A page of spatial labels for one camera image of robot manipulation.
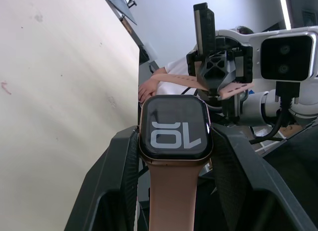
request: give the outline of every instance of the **white shirt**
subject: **white shirt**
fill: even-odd
[[[168,74],[171,75],[182,75],[188,76],[188,64],[186,57],[183,57],[177,61],[169,63],[164,67]],[[156,94],[182,94],[187,89],[186,86],[169,83],[169,82],[159,82],[157,86]],[[195,88],[189,89],[185,94],[193,95]]]

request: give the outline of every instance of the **camera lens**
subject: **camera lens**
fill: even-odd
[[[282,75],[286,74],[288,72],[288,70],[289,70],[288,65],[281,65],[279,67],[279,73]]]
[[[282,55],[286,55],[289,52],[290,52],[290,46],[285,45],[280,48],[280,53],[282,53]]]

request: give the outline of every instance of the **watch band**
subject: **watch band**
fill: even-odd
[[[197,180],[203,166],[148,164],[150,231],[193,231]]]
[[[158,74],[154,75],[151,78],[156,79],[158,81],[175,83],[183,86],[187,86],[190,88],[197,88],[201,90],[208,90],[204,86],[202,86],[197,78],[194,76],[180,76],[180,75],[170,75],[170,74]],[[254,83],[229,83],[227,86],[219,90],[219,95],[221,100],[227,99],[235,94],[241,93],[249,88],[254,87]]]

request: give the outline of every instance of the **watch screen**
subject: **watch screen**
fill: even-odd
[[[205,103],[192,95],[157,95],[143,106],[139,144],[153,159],[206,157],[212,149]]]

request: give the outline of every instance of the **smartwatch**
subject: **smartwatch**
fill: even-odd
[[[193,231],[198,175],[213,141],[206,104],[156,95],[143,105],[139,147],[150,171],[150,231]]]

